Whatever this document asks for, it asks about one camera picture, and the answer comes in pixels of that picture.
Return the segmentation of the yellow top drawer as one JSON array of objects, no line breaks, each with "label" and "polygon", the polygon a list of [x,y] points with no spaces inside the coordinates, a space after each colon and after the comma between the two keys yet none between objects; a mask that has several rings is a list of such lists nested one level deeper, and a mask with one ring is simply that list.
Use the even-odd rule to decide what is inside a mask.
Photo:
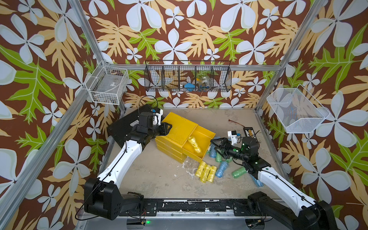
[{"label": "yellow top drawer", "polygon": [[[216,134],[214,132],[207,130],[201,126],[197,126],[185,142],[182,148],[182,153],[199,163],[202,162],[208,149],[210,148],[210,141],[214,139],[215,136]],[[192,138],[194,138],[195,142],[201,149],[200,153],[195,150],[194,146],[190,142]]]}]

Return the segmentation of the yellow plastic drawer cabinet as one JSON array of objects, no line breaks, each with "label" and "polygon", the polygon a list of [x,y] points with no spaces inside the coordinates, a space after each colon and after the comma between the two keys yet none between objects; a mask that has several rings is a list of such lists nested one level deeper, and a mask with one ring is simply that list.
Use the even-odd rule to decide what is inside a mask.
[{"label": "yellow plastic drawer cabinet", "polygon": [[183,153],[184,144],[198,124],[173,112],[170,112],[163,122],[172,125],[172,128],[166,136],[155,138],[157,148],[177,162],[183,163],[187,158]]}]

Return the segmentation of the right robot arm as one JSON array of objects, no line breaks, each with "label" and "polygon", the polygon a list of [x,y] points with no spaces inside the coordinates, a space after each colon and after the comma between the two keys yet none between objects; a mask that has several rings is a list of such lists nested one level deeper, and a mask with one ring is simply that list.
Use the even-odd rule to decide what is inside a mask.
[{"label": "right robot arm", "polygon": [[268,186],[285,205],[271,199],[263,192],[247,197],[247,211],[253,215],[265,214],[279,221],[290,230],[336,230],[333,209],[325,201],[316,201],[293,186],[258,155],[256,138],[244,137],[236,147],[227,138],[212,139],[214,149],[225,159],[241,160],[243,168]]}]

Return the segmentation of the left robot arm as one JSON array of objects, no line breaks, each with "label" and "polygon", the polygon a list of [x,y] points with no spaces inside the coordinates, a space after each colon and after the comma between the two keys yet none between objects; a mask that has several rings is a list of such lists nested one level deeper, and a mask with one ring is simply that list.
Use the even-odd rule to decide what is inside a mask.
[{"label": "left robot arm", "polygon": [[163,110],[152,109],[142,112],[138,123],[125,136],[124,144],[107,168],[96,178],[90,178],[84,185],[84,203],[81,208],[96,217],[114,220],[126,213],[135,217],[144,211],[144,196],[135,192],[120,193],[120,186],[128,169],[143,152],[149,142],[157,136],[166,136],[171,124],[162,122]]}]

